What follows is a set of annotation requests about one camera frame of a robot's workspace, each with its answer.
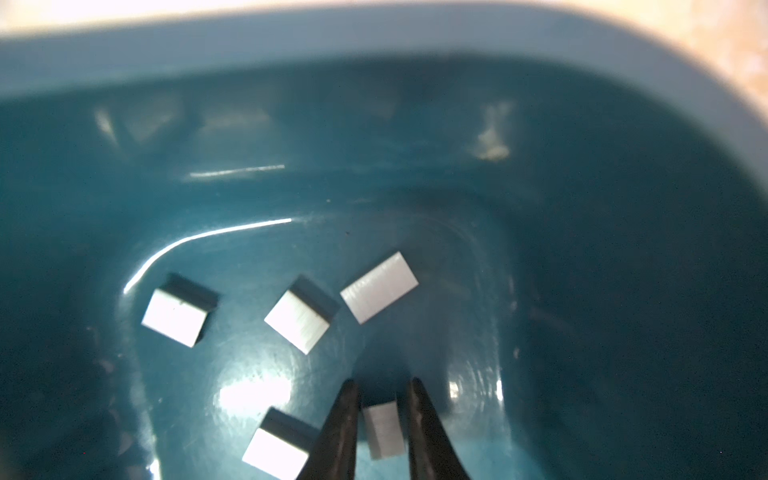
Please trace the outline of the teal plastic tray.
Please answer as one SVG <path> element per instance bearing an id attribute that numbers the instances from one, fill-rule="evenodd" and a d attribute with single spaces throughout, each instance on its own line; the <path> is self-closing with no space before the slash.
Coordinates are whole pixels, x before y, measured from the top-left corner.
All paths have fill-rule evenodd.
<path id="1" fill-rule="evenodd" d="M 193 348 L 141 325 L 170 274 L 220 294 Z M 340 303 L 308 355 L 264 322 L 300 275 Z M 2 39 L 3 478 L 260 479 L 270 407 L 412 378 L 473 479 L 765 478 L 765 124 L 531 5 Z"/>

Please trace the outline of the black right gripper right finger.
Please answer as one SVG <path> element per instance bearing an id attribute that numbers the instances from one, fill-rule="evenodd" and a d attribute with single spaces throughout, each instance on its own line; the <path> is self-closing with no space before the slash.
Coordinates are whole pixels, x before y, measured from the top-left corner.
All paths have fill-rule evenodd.
<path id="1" fill-rule="evenodd" d="M 410 478 L 469 480 L 426 388 L 418 378 L 411 379 L 407 386 L 407 417 Z"/>

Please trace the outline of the silver staple strip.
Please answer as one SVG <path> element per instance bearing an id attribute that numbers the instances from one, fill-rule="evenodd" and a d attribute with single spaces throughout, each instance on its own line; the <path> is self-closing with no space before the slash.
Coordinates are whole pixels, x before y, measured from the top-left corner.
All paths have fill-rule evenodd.
<path id="1" fill-rule="evenodd" d="M 153 291 L 141 325 L 193 348 L 219 300 L 218 292 L 178 274 L 170 274 Z"/>
<path id="2" fill-rule="evenodd" d="M 277 300 L 264 322 L 308 355 L 330 328 L 340 303 L 316 282 L 300 275 Z"/>
<path id="3" fill-rule="evenodd" d="M 318 435 L 316 427 L 270 407 L 242 461 L 275 479 L 296 479 Z"/>
<path id="4" fill-rule="evenodd" d="M 373 460 L 405 454 L 404 435 L 396 401 L 365 407 L 362 414 Z"/>
<path id="5" fill-rule="evenodd" d="M 401 252 L 396 252 L 340 295 L 356 321 L 362 325 L 419 285 Z"/>

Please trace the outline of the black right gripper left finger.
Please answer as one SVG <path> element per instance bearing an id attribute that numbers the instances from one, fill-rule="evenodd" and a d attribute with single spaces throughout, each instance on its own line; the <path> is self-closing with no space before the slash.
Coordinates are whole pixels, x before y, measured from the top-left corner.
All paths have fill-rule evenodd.
<path id="1" fill-rule="evenodd" d="M 297 480 L 355 477 L 359 410 L 359 387 L 348 379 L 341 385 Z"/>

